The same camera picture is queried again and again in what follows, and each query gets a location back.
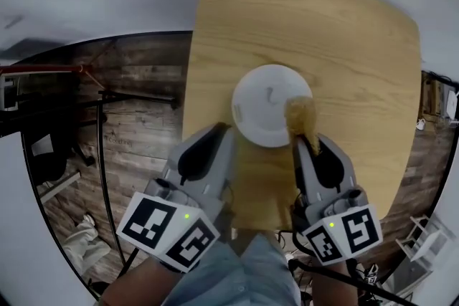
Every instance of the white bowl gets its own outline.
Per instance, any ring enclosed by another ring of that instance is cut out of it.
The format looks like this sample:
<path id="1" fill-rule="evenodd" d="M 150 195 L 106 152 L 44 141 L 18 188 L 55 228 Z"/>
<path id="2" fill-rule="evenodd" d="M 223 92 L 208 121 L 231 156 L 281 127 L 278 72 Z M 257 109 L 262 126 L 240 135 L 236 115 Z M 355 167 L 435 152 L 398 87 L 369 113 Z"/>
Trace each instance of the white bowl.
<path id="1" fill-rule="evenodd" d="M 232 95 L 232 117 L 251 142 L 262 147 L 289 143 L 285 125 L 285 102 L 296 96 L 312 97 L 308 83 L 295 70 L 283 65 L 263 65 L 248 72 Z"/>

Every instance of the white cloth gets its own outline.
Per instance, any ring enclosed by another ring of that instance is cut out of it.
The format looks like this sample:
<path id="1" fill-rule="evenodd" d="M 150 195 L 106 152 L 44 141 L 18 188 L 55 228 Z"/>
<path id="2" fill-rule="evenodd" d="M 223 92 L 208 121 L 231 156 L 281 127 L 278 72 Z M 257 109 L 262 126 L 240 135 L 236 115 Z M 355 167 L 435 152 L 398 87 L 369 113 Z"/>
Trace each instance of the white cloth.
<path id="1" fill-rule="evenodd" d="M 98 238 L 98 230 L 87 221 L 78 224 L 62 248 L 79 275 L 110 252 L 110 247 Z"/>

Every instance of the cloth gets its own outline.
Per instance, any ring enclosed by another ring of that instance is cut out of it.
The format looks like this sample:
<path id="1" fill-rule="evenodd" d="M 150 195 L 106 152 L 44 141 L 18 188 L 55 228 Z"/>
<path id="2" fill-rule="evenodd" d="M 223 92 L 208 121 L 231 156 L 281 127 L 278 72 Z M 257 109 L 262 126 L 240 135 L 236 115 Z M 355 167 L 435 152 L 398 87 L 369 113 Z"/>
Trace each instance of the cloth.
<path id="1" fill-rule="evenodd" d="M 163 306 L 300 304 L 300 289 L 284 254 L 258 234 L 240 257 L 230 245 L 216 242 L 198 267 L 182 277 Z"/>
<path id="2" fill-rule="evenodd" d="M 79 275 L 91 268 L 110 252 L 110 247 L 98 238 L 98 230 L 83 221 L 62 243 L 62 248 Z"/>

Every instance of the chair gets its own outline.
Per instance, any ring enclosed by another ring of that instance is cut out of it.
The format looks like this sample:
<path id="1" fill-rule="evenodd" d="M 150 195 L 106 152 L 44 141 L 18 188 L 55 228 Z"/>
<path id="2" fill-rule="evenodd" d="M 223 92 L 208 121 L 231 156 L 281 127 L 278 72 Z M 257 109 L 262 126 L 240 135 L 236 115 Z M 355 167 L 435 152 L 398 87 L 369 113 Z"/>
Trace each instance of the chair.
<path id="1" fill-rule="evenodd" d="M 30 174 L 35 186 L 42 185 L 45 181 L 59 180 L 65 173 L 72 149 L 83 159 L 86 166 L 95 162 L 93 157 L 86 157 L 81 151 L 75 129 L 69 120 L 56 120 L 54 123 L 48 121 L 47 124 L 23 133 Z M 34 154 L 32 146 L 47 135 L 51 140 L 49 152 Z"/>
<path id="2" fill-rule="evenodd" d="M 444 252 L 444 249 L 455 244 L 455 237 L 438 220 L 429 219 L 427 216 L 410 217 L 410 219 L 415 224 L 410 234 L 403 240 L 395 241 L 411 262 L 416 262 L 431 272 L 439 265 L 440 251 Z M 422 221 L 427 222 L 426 226 L 421 224 Z"/>

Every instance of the brown sponge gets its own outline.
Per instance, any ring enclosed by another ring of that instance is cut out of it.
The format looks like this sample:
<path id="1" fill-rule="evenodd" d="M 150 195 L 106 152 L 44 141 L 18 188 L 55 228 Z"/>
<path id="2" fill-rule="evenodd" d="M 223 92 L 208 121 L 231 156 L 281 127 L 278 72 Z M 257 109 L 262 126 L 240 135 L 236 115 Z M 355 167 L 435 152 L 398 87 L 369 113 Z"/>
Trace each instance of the brown sponge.
<path id="1" fill-rule="evenodd" d="M 284 116 L 290 140 L 295 135 L 304 135 L 311 145 L 314 155 L 320 153 L 316 132 L 316 106 L 310 97 L 297 96 L 285 103 Z"/>

